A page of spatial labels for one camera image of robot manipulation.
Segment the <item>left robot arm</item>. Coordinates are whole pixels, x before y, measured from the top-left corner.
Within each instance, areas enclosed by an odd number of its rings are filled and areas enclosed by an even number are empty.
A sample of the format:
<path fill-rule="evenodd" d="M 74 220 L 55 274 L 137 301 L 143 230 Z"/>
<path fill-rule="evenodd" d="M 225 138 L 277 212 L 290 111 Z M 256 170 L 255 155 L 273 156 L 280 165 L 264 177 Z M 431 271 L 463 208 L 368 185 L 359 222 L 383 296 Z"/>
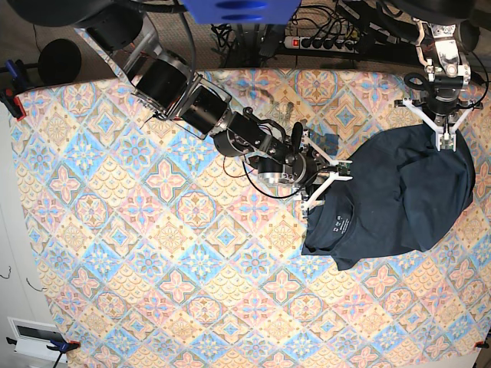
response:
<path fill-rule="evenodd" d="M 420 92 L 418 100 L 400 106 L 421 113 L 427 125 L 454 127 L 482 106 L 481 100 L 461 100 L 460 92 L 471 81 L 466 56 L 472 53 L 480 31 L 470 18 L 475 1 L 378 1 L 378 16 L 400 40 L 410 42 L 424 73 L 409 73 L 404 83 Z"/>

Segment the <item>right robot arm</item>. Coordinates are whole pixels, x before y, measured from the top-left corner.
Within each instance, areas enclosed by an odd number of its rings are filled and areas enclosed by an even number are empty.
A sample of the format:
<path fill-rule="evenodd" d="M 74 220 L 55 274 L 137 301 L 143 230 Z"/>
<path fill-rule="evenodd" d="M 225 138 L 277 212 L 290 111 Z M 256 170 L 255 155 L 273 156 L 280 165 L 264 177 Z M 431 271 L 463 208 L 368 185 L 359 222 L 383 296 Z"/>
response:
<path fill-rule="evenodd" d="M 133 86 L 134 95 L 158 120 L 183 120 L 199 139 L 211 137 L 222 156 L 242 161 L 246 177 L 256 171 L 263 182 L 308 194 L 328 186 L 332 177 L 328 159 L 305 136 L 300 123 L 286 133 L 275 121 L 260 120 L 250 107 L 233 111 L 230 95 L 197 72 L 195 49 L 187 61 L 162 46 L 149 13 L 176 14 L 189 31 L 186 8 L 179 2 L 10 1 L 9 5 L 33 25 L 81 30 L 116 74 L 129 81 L 144 57 L 150 57 L 150 66 Z"/>

